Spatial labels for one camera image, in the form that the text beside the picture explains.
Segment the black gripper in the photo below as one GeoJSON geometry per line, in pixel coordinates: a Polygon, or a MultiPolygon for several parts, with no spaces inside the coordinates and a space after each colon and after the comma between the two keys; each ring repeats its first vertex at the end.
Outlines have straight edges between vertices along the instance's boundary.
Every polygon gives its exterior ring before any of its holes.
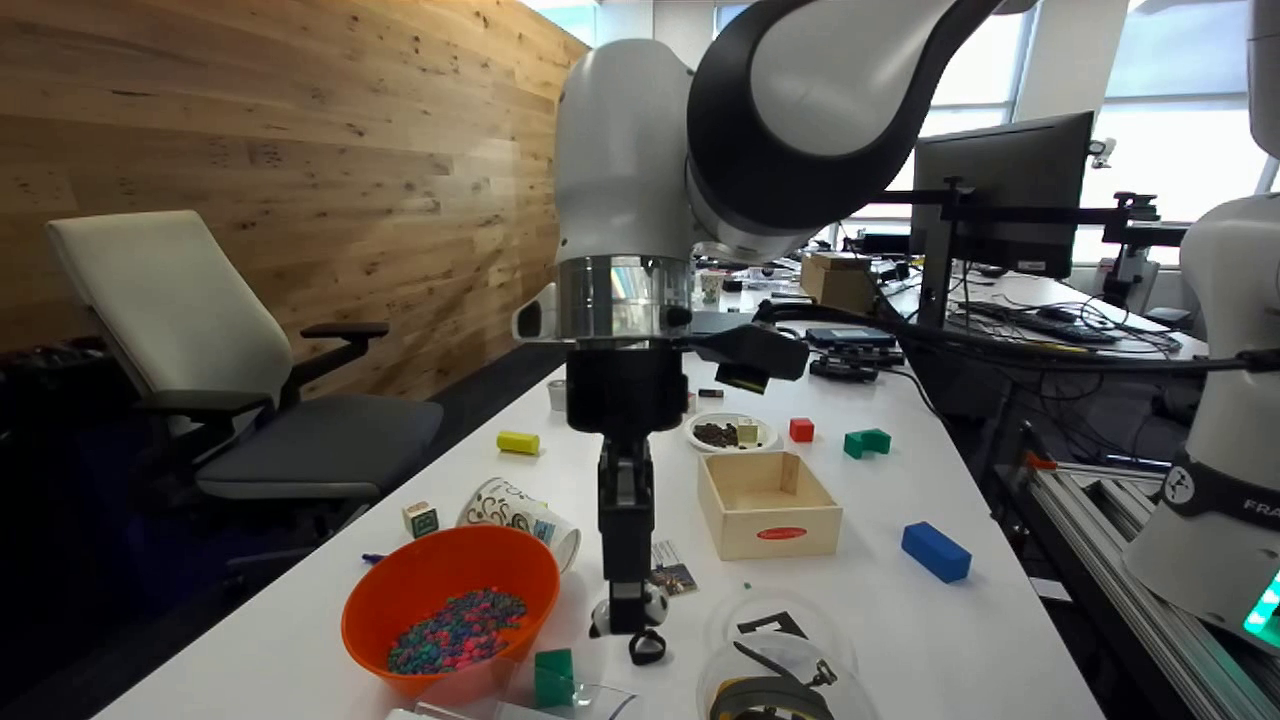
{"type": "Polygon", "coordinates": [[[647,611],[650,576],[650,450],[647,436],[686,410],[686,375],[670,342],[574,349],[568,355],[568,424],[602,436],[598,510],[612,617],[647,611]]]}

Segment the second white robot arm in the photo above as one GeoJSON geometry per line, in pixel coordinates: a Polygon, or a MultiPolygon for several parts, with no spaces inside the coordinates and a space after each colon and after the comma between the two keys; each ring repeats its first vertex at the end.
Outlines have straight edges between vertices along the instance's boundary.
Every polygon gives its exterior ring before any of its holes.
{"type": "Polygon", "coordinates": [[[1191,432],[1126,542],[1159,598],[1280,648],[1280,197],[1209,207],[1178,242],[1209,352],[1191,432]]]}

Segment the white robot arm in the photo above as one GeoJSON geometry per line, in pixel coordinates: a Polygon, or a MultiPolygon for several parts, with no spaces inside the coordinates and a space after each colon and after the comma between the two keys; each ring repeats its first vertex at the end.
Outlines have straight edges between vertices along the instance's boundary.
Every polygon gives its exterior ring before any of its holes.
{"type": "Polygon", "coordinates": [[[647,439],[686,410],[682,361],[737,388],[804,349],[692,303],[705,239],[761,263],[875,198],[944,66],[1001,0],[751,0],[700,59],[660,40],[579,55],[555,107],[555,275],[513,317],[568,352],[568,424],[598,439],[602,630],[664,621],[647,439]]]}

